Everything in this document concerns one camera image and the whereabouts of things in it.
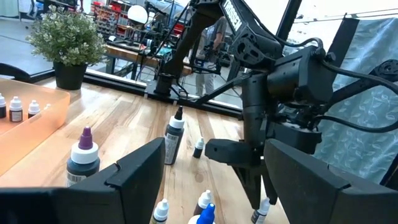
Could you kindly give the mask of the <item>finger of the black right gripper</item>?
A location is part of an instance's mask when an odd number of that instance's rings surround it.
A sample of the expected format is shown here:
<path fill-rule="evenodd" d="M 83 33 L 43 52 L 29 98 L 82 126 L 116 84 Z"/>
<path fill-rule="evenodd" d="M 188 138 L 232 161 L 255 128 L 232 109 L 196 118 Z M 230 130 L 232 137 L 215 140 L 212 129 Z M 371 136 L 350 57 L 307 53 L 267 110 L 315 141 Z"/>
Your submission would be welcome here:
<path fill-rule="evenodd" d="M 246 193 L 253 209 L 258 209 L 261 201 L 261 175 L 265 171 L 265 165 L 259 166 L 232 166 L 235 174 Z"/>
<path fill-rule="evenodd" d="M 275 205 L 277 203 L 278 195 L 271 180 L 269 178 L 263 178 L 263 183 L 269 203 L 271 205 Z"/>

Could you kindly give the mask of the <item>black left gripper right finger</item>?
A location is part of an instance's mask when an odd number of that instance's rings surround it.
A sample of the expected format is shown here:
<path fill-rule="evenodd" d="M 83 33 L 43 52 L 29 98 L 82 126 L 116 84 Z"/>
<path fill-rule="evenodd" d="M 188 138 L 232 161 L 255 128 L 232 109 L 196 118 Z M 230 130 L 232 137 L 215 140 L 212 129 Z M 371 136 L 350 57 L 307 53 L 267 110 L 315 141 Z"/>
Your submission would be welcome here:
<path fill-rule="evenodd" d="M 397 191 L 320 161 L 276 139 L 264 158 L 290 223 L 397 224 Z"/>

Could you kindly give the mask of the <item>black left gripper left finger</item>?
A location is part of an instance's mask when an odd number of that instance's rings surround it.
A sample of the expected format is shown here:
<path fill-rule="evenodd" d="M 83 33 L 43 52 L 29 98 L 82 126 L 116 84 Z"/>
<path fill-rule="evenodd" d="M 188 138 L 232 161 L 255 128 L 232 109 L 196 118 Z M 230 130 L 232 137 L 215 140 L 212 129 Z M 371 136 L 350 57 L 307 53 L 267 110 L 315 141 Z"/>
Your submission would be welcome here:
<path fill-rule="evenodd" d="M 68 188 L 2 188 L 1 223 L 149 223 L 164 160 L 155 138 Z"/>

